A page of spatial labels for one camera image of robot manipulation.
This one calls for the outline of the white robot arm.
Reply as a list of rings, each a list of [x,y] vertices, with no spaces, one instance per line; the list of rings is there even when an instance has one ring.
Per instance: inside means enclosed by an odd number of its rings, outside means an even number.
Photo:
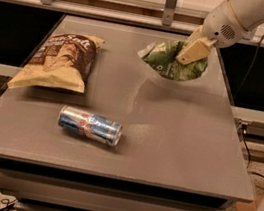
[[[232,46],[263,23],[264,0],[225,0],[208,13],[176,59],[182,65],[201,60],[212,47]],[[264,198],[257,211],[264,211]]]

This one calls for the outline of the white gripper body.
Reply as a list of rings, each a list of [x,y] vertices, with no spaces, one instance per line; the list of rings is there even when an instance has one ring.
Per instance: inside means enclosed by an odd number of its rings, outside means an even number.
[[[225,48],[244,38],[250,38],[257,22],[258,17],[252,8],[225,0],[208,13],[202,29],[216,47]]]

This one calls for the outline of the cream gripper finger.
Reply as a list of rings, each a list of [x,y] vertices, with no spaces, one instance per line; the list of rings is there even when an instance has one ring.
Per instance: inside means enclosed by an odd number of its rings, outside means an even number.
[[[176,56],[176,60],[182,65],[196,62],[209,56],[211,48],[216,40],[208,39],[206,36],[194,34],[186,40],[186,45],[180,50]]]

